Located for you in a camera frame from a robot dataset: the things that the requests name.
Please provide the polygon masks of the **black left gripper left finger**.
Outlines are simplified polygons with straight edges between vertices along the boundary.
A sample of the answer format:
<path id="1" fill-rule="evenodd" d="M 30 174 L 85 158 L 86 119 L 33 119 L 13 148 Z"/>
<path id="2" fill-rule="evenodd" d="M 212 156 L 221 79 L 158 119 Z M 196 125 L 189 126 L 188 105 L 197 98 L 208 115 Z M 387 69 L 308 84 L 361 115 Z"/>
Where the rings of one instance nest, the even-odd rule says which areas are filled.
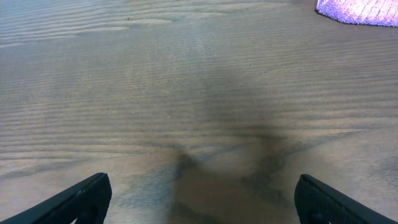
<path id="1" fill-rule="evenodd" d="M 109 177 L 99 172 L 1 224 L 103 224 L 111 197 Z"/>

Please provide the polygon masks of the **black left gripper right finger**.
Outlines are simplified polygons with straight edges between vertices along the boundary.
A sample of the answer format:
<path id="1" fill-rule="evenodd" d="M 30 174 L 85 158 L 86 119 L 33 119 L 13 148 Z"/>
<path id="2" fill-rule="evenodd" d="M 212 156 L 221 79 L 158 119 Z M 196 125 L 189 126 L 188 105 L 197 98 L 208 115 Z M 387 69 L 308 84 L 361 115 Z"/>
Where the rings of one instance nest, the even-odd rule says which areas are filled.
<path id="1" fill-rule="evenodd" d="M 294 192 L 301 224 L 397 224 L 308 174 Z"/>

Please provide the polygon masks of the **purple cloth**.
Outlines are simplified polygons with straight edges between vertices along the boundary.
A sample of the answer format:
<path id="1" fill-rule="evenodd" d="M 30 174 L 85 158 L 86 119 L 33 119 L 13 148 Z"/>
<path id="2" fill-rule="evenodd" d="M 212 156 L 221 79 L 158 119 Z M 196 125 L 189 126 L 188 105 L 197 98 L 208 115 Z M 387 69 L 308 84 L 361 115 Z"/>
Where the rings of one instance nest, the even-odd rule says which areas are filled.
<path id="1" fill-rule="evenodd" d="M 315 9 L 345 24 L 397 27 L 397 0 L 318 0 Z"/>

